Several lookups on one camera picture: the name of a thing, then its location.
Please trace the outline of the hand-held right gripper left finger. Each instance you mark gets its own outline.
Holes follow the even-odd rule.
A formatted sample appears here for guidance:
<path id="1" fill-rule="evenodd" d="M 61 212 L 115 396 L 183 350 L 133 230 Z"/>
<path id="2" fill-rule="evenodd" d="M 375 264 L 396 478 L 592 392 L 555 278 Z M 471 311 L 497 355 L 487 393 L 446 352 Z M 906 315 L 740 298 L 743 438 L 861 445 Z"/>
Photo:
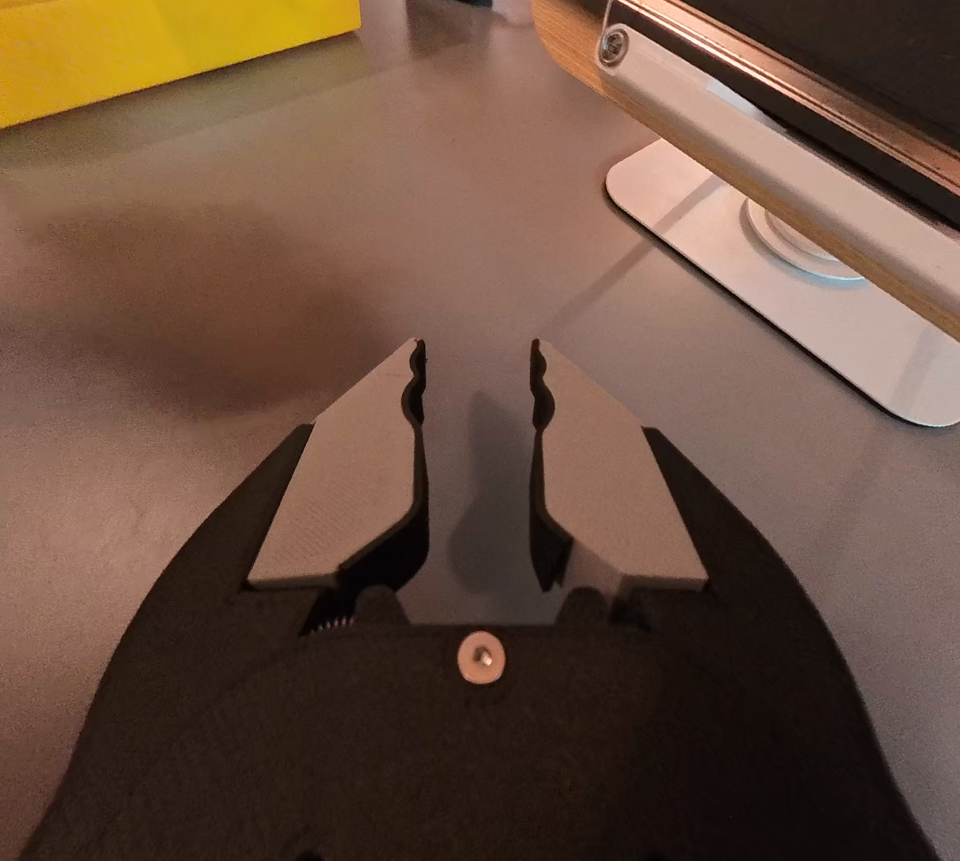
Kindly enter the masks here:
<path id="1" fill-rule="evenodd" d="M 408 339 L 323 410 L 247 575 L 257 590 L 401 590 L 429 549 L 426 344 Z"/>

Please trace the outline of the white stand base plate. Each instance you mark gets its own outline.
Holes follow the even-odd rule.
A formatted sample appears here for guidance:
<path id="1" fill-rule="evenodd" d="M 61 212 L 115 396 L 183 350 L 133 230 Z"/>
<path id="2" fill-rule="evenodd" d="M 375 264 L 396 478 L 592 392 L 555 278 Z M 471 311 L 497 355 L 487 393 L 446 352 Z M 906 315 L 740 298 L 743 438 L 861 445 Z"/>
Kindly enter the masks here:
<path id="1" fill-rule="evenodd" d="M 642 228 L 887 413 L 959 422 L 959 344 L 657 140 L 613 165 L 610 199 Z"/>

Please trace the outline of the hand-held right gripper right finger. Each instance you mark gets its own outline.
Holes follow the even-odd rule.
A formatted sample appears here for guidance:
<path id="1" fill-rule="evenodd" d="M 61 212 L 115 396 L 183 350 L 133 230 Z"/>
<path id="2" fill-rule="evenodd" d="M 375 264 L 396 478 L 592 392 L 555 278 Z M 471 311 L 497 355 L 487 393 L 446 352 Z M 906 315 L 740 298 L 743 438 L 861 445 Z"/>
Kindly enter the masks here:
<path id="1" fill-rule="evenodd" d="M 543 592 L 702 591 L 709 579 L 642 423 L 553 344 L 530 354 L 530 554 Z"/>

